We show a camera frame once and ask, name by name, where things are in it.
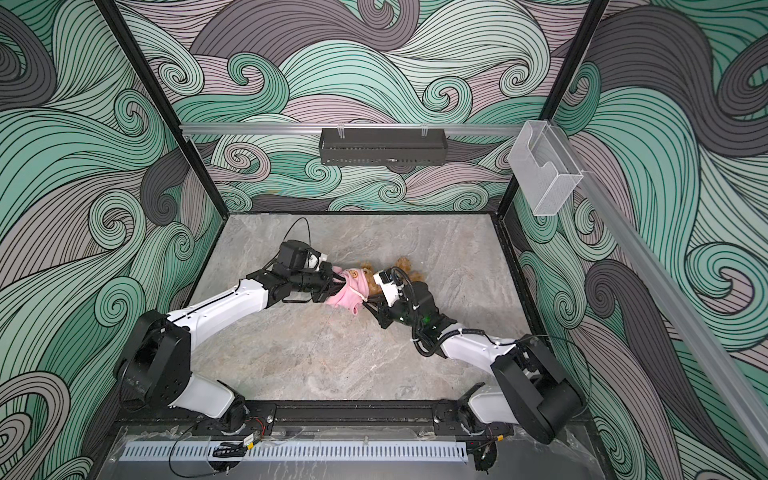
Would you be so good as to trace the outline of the brown teddy bear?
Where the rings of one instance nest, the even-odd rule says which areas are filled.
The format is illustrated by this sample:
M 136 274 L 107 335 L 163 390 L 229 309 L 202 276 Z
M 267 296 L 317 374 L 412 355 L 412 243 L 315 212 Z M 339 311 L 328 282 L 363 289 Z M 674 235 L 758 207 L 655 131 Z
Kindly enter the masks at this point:
M 370 262 L 363 262 L 360 264 L 360 268 L 363 271 L 363 276 L 368 286 L 367 298 L 381 296 L 383 294 L 381 285 L 376 282 L 375 276 L 378 276 L 382 282 L 389 283 L 394 281 L 396 285 L 403 285 L 405 281 L 402 279 L 400 273 L 392 273 L 391 268 L 385 269 L 383 273 L 379 273 L 378 270 Z M 395 262 L 394 268 L 399 268 L 412 282 L 424 281 L 425 275 L 422 272 L 413 269 L 412 263 L 408 257 L 400 257 Z

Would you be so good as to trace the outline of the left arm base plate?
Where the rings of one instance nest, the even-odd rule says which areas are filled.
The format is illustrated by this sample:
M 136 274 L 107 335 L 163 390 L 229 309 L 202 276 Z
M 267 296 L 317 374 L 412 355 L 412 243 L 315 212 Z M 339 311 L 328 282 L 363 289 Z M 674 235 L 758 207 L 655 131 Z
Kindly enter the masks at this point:
M 197 436 L 236 437 L 254 433 L 269 435 L 276 414 L 274 402 L 236 400 L 220 419 L 205 417 L 192 430 Z

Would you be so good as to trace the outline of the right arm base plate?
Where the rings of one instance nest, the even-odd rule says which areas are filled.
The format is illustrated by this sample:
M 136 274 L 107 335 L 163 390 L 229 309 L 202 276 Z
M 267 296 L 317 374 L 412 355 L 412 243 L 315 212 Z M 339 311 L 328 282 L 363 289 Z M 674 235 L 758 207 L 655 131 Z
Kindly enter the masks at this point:
M 437 436 L 454 436 L 469 440 L 492 440 L 501 436 L 514 435 L 514 426 L 510 423 L 488 422 L 481 420 L 469 406 L 470 397 L 478 392 L 484 393 L 486 384 L 478 382 L 459 399 L 441 399 L 432 408 L 433 428 Z

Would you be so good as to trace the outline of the pink teddy hoodie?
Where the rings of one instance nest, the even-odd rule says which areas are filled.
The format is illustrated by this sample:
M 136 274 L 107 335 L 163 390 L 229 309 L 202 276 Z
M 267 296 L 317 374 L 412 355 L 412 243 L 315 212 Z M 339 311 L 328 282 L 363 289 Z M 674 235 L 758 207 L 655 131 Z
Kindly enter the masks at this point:
M 340 276 L 343 281 L 334 280 L 334 284 L 342 284 L 337 293 L 330 295 L 324 303 L 334 308 L 342 308 L 357 315 L 371 295 L 370 283 L 372 273 L 366 268 L 342 269 L 334 266 L 333 272 Z

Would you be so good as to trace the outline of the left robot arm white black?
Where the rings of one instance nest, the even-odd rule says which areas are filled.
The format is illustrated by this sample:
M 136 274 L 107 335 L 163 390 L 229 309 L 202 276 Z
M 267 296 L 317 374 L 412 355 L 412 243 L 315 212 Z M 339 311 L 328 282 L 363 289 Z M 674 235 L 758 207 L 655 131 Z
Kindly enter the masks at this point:
M 193 373 L 193 351 L 236 323 L 277 303 L 323 303 L 346 281 L 326 256 L 297 240 L 281 243 L 266 265 L 223 293 L 170 313 L 142 314 L 120 353 L 114 375 L 121 408 L 180 408 L 235 432 L 249 416 L 244 397 L 220 381 Z

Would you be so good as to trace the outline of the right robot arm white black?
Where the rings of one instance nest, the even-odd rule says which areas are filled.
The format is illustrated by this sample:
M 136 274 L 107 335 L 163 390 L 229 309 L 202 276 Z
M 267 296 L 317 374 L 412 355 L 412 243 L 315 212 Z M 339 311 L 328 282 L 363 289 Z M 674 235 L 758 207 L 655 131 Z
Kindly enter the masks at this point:
M 504 423 L 549 444 L 586 407 L 586 393 L 544 340 L 467 327 L 438 309 L 424 282 L 387 284 L 364 306 L 384 329 L 406 326 L 422 357 L 463 362 L 494 377 L 493 385 L 481 385 L 462 400 L 470 432 L 476 425 Z

